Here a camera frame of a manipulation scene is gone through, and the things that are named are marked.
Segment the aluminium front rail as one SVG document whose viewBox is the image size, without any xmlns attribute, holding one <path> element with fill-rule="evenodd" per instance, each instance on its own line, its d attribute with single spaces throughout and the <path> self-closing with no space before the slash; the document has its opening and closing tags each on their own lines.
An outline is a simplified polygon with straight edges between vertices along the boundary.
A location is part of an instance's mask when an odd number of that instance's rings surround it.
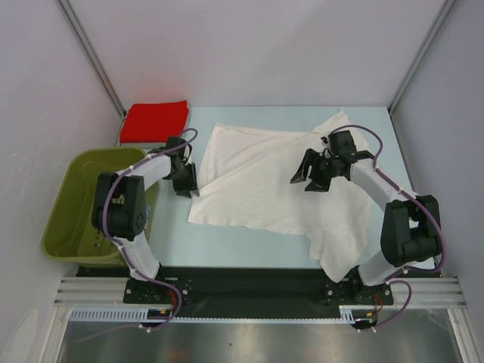
<svg viewBox="0 0 484 363">
<path fill-rule="evenodd" d="M 75 278 L 65 277 L 60 282 L 55 306 L 121 306 L 126 297 L 135 297 L 135 290 L 128 287 L 127 278 Z M 466 309 L 464 295 L 456 278 L 408 278 L 400 283 L 392 280 L 382 294 L 391 295 L 397 306 L 412 295 L 410 309 Z"/>
</svg>

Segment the aluminium frame post left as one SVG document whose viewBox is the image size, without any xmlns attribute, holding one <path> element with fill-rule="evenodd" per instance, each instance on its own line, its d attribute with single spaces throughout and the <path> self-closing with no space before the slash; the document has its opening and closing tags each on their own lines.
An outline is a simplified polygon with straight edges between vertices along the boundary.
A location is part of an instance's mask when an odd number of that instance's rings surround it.
<svg viewBox="0 0 484 363">
<path fill-rule="evenodd" d="M 115 88 L 110 81 L 110 77 L 104 69 L 104 66 L 101 63 L 101 60 L 88 36 L 88 33 L 85 31 L 85 28 L 82 25 L 82 22 L 80 21 L 78 15 L 76 14 L 76 11 L 71 1 L 56 0 L 55 3 L 58 6 L 65 21 L 67 22 L 67 25 L 70 28 L 80 49 L 82 50 L 87 61 L 89 62 L 99 83 L 101 84 L 106 95 L 108 96 L 109 101 L 113 105 L 114 110 L 121 119 L 124 119 L 127 111 L 124 108 L 118 94 L 116 93 Z"/>
</svg>

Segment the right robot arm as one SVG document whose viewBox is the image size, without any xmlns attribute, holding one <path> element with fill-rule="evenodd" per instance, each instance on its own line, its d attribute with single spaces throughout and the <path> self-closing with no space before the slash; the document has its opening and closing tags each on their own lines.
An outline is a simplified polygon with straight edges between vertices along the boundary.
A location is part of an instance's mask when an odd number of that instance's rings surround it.
<svg viewBox="0 0 484 363">
<path fill-rule="evenodd" d="M 358 150 L 348 126 L 322 137 L 324 149 L 311 148 L 290 180 L 306 182 L 306 191 L 328 192 L 335 178 L 359 186 L 383 211 L 380 249 L 366 263 L 350 270 L 338 283 L 327 282 L 327 305 L 370 305 L 388 292 L 392 278 L 422 272 L 416 263 L 445 257 L 439 204 L 432 195 L 405 191 L 377 163 L 378 154 Z"/>
</svg>

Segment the white t shirt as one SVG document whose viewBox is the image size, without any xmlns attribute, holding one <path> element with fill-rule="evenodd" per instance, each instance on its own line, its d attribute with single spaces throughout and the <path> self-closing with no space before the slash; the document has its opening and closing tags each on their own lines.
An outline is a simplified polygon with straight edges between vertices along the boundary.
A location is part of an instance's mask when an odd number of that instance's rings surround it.
<svg viewBox="0 0 484 363">
<path fill-rule="evenodd" d="M 306 236 L 310 258 L 341 281 L 367 246 L 372 199 L 344 177 L 333 179 L 328 192 L 290 180 L 307 149 L 320 149 L 321 137 L 347 124 L 344 110 L 310 132 L 215 124 L 188 221 Z"/>
</svg>

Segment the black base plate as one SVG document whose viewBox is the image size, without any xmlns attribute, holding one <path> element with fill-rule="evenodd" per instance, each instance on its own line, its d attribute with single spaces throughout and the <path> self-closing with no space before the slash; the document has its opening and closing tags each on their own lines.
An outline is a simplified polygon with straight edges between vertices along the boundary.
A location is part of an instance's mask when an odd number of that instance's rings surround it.
<svg viewBox="0 0 484 363">
<path fill-rule="evenodd" d="M 80 267 L 81 278 L 127 278 L 123 302 L 148 306 L 155 321 L 179 308 L 180 318 L 310 319 L 337 318 L 340 306 L 391 306 L 385 284 L 366 287 L 351 270 L 333 282 L 321 269 L 165 267 L 157 275 L 177 288 L 130 278 L 127 268 Z"/>
</svg>

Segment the olive green plastic bin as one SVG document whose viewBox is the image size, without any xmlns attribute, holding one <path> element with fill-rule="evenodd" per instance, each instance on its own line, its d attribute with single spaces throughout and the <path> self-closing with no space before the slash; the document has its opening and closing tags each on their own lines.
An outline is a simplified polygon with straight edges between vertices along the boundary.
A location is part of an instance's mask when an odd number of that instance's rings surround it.
<svg viewBox="0 0 484 363">
<path fill-rule="evenodd" d="M 92 225 L 96 184 L 101 173 L 126 169 L 145 155 L 136 147 L 115 147 L 87 150 L 73 159 L 42 237 L 48 257 L 86 268 L 126 266 L 118 247 Z"/>
</svg>

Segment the aluminium frame post right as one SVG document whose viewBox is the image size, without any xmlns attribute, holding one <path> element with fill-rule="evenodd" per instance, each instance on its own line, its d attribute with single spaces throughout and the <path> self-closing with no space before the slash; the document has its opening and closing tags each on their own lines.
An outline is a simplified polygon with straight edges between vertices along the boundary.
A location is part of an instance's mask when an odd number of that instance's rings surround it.
<svg viewBox="0 0 484 363">
<path fill-rule="evenodd" d="M 411 87 L 411 84 L 417 76 L 420 68 L 423 66 L 424 61 L 430 55 L 430 51 L 432 50 L 434 43 L 438 39 L 457 3 L 458 2 L 456 0 L 445 0 L 442 3 L 442 6 L 431 23 L 430 28 L 424 36 L 423 41 L 417 50 L 410 67 L 408 68 L 408 71 L 405 73 L 404 78 L 400 82 L 395 95 L 387 107 L 390 117 L 393 117 L 397 111 L 402 99 Z"/>
</svg>

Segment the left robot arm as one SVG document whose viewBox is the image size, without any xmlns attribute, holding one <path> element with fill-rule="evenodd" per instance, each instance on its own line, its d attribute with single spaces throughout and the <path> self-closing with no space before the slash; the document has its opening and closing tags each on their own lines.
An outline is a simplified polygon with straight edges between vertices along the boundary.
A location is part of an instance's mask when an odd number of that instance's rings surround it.
<svg viewBox="0 0 484 363">
<path fill-rule="evenodd" d="M 166 296 L 167 284 L 157 277 L 160 263 L 147 242 L 146 192 L 160 181 L 169 181 L 176 195 L 197 196 L 196 166 L 191 161 L 191 151 L 190 141 L 171 136 L 165 146 L 150 151 L 125 169 L 98 176 L 92 225 L 118 249 L 130 276 L 143 281 L 141 294 L 153 303 Z"/>
</svg>

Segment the aluminium frame post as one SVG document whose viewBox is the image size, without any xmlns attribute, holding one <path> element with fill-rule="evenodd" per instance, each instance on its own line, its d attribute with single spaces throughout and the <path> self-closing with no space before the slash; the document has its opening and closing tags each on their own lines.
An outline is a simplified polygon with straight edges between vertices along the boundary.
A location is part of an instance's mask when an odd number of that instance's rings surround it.
<svg viewBox="0 0 484 363">
<path fill-rule="evenodd" d="M 104 69 L 104 66 L 101 63 L 101 60 L 88 36 L 88 33 L 85 31 L 85 28 L 82 25 L 82 22 L 80 21 L 78 15 L 76 14 L 76 11 L 71 1 L 56 0 L 55 3 L 58 6 L 65 21 L 67 22 L 67 25 L 70 28 L 80 49 L 82 50 L 87 61 L 89 62 L 99 83 L 101 84 L 106 95 L 108 96 L 109 101 L 113 105 L 114 110 L 121 119 L 124 119 L 127 111 L 124 108 L 118 94 L 116 93 L 115 88 L 110 81 L 110 77 Z"/>
<path fill-rule="evenodd" d="M 417 76 L 420 68 L 423 66 L 424 61 L 430 55 L 430 51 L 432 50 L 434 43 L 438 39 L 457 3 L 458 2 L 456 0 L 445 0 L 442 3 L 442 6 L 431 23 L 430 28 L 424 36 L 423 41 L 417 50 L 410 67 L 408 68 L 408 71 L 405 73 L 404 78 L 400 82 L 395 95 L 387 107 L 390 117 L 393 117 L 397 111 L 402 99 L 411 87 L 411 84 Z"/>
</svg>

